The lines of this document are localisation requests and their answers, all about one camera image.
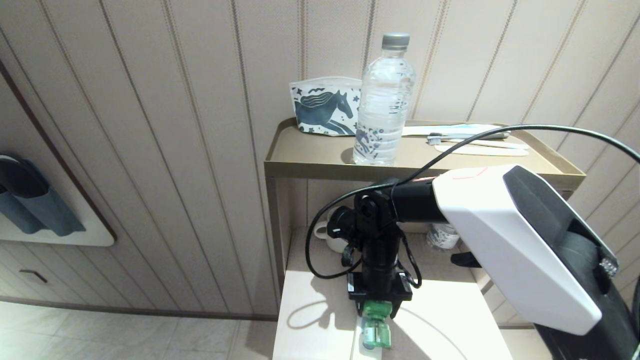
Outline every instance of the plastic bottle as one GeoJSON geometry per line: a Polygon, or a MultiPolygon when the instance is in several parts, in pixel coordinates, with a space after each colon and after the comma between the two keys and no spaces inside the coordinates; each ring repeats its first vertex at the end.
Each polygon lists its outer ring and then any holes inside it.
{"type": "Polygon", "coordinates": [[[389,301],[366,300],[362,307],[362,345],[369,350],[374,347],[391,347],[391,330],[385,322],[391,315],[393,305],[389,301]]]}
{"type": "Polygon", "coordinates": [[[358,165],[393,165],[415,82],[404,54],[407,33],[385,33],[382,56],[362,78],[353,161],[358,165]]]}
{"type": "Polygon", "coordinates": [[[460,240],[460,235],[451,224],[431,224],[427,232],[427,241],[434,247],[444,250],[451,250],[460,240]]]}

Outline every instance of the shelf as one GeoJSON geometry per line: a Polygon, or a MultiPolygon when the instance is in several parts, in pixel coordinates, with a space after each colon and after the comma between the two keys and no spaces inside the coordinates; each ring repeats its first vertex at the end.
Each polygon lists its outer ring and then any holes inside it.
{"type": "MultiPolygon", "coordinates": [[[[408,121],[407,126],[459,124],[408,121]]],[[[426,143],[424,136],[402,137],[393,167],[358,166],[351,160],[352,136],[324,136],[302,133],[295,119],[280,123],[271,149],[264,162],[266,177],[379,181],[388,177],[404,177],[440,154],[426,143]]],[[[452,154],[437,163],[425,176],[436,176],[452,168],[507,165],[517,163],[539,174],[556,190],[574,191],[585,174],[556,151],[525,131],[512,131],[505,141],[526,143],[529,155],[483,156],[452,154]]]]}

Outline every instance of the red marking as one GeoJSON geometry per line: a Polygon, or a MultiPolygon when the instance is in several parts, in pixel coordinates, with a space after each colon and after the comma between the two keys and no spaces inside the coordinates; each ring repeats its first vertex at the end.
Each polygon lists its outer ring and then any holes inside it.
{"type": "Polygon", "coordinates": [[[489,167],[485,167],[483,168],[479,173],[477,173],[476,175],[473,176],[465,176],[465,177],[452,177],[453,180],[462,180],[462,179],[473,179],[474,177],[478,177],[480,175],[482,175],[483,172],[486,171],[486,169],[488,169],[489,167]]]}

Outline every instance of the white countertop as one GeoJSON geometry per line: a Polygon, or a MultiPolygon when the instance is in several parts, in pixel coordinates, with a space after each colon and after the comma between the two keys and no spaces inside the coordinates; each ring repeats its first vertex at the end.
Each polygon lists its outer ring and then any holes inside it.
{"type": "MultiPolygon", "coordinates": [[[[508,359],[509,350],[470,271],[431,249],[424,235],[407,234],[422,272],[422,287],[387,320],[391,349],[363,352],[355,303],[346,277],[318,279],[304,255],[306,229],[292,235],[273,359],[508,359]]],[[[313,239],[312,262],[321,274],[342,271],[340,255],[313,239]]],[[[409,265],[400,248],[400,260],[409,265]]]]}

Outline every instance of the water bottle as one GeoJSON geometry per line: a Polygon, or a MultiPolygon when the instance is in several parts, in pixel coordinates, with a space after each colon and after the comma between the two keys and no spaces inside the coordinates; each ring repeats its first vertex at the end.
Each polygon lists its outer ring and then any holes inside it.
{"type": "Polygon", "coordinates": [[[415,82],[413,67],[404,58],[408,45],[409,34],[385,33],[382,56],[364,73],[353,146],[358,165],[394,163],[415,82]]]}

